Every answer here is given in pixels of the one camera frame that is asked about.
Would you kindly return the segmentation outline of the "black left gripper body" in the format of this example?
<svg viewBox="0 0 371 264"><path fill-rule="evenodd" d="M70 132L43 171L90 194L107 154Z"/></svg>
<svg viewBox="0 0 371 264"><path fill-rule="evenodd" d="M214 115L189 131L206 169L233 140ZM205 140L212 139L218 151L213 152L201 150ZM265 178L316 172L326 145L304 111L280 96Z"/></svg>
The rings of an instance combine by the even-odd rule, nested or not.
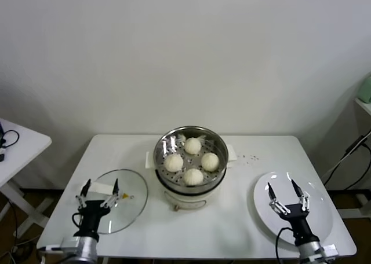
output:
<svg viewBox="0 0 371 264"><path fill-rule="evenodd" d="M73 224L78 228L74 237L99 237L98 228L103 216L110 213L109 208L101 208L104 200L89 200L87 206L73 214Z"/></svg>

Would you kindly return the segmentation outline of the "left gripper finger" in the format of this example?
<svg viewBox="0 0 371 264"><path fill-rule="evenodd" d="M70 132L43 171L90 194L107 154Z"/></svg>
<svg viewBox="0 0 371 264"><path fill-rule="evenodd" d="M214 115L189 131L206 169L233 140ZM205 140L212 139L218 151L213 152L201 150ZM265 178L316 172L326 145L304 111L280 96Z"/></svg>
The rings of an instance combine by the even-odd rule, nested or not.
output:
<svg viewBox="0 0 371 264"><path fill-rule="evenodd" d="M120 199L120 194L119 194L119 186L118 186L118 179L116 179L113 190L112 190L112 195L109 196L103 203L100 204L101 208L112 208L115 206Z"/></svg>
<svg viewBox="0 0 371 264"><path fill-rule="evenodd" d="M91 186L91 180L87 180L84 186L82 187L80 193L76 195L76 199L78 202L78 209L83 209L87 206L86 204L86 195L88 194L89 188Z"/></svg>

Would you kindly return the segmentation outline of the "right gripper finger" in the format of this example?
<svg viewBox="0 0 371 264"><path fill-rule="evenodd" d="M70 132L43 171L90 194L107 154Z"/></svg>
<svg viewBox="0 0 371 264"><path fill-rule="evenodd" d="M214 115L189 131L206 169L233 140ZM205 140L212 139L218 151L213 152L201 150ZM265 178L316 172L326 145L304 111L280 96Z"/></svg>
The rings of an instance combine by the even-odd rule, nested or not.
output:
<svg viewBox="0 0 371 264"><path fill-rule="evenodd" d="M269 205L270 207L279 215L288 215L290 214L290 209L287 206L283 205L276 197L275 192L270 183L268 183L268 195L270 198Z"/></svg>
<svg viewBox="0 0 371 264"><path fill-rule="evenodd" d="M299 198L299 203L301 204L302 212L309 212L310 211L309 196L305 193L305 191L302 190L301 187L298 186L298 184L293 179L291 179L291 183L293 185L297 197Z"/></svg>

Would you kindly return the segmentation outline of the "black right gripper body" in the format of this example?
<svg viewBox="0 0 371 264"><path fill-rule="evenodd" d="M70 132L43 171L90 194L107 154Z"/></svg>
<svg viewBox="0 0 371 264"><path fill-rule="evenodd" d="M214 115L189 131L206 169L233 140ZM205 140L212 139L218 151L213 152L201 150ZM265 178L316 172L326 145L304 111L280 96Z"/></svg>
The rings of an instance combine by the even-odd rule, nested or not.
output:
<svg viewBox="0 0 371 264"><path fill-rule="evenodd" d="M318 236L314 235L306 218L308 211L303 211L300 204L289 204L286 206L290 213L282 214L282 219L290 223L294 244L300 246L310 242L319 242Z"/></svg>

